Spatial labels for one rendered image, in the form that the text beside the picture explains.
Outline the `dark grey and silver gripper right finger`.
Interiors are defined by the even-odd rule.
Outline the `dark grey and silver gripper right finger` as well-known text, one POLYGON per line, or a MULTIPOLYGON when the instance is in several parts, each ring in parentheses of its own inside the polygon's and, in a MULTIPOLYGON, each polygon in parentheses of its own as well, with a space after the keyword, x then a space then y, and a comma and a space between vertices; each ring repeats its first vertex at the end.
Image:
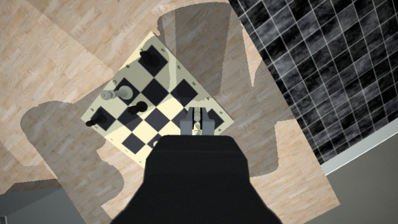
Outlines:
POLYGON ((206 108, 200 107, 200 129, 202 135, 214 135, 215 121, 209 120, 206 108))

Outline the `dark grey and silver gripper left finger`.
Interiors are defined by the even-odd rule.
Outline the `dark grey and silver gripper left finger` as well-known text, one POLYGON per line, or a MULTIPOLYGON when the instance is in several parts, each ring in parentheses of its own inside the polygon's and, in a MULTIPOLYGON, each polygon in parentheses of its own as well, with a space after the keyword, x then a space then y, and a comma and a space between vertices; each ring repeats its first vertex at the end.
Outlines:
POLYGON ((180 120, 180 134, 181 135, 193 135, 194 130, 194 107, 189 107, 186 119, 180 120))

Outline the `chessboard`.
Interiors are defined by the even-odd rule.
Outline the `chessboard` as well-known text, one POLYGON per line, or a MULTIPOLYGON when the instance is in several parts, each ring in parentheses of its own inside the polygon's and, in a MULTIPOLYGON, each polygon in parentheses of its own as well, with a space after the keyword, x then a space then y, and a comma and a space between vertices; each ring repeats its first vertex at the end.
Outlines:
POLYGON ((209 120, 215 121, 214 135, 234 122, 152 32, 103 90, 118 91, 122 86, 133 90, 131 99, 104 100, 99 94, 81 119, 86 123, 105 115, 106 123, 91 127, 143 168, 155 141, 163 135, 180 135, 180 120, 186 119, 189 107, 206 108, 209 120), (159 66, 146 66, 140 51, 157 55, 159 66), (139 101, 148 109, 128 113, 128 107, 139 101))

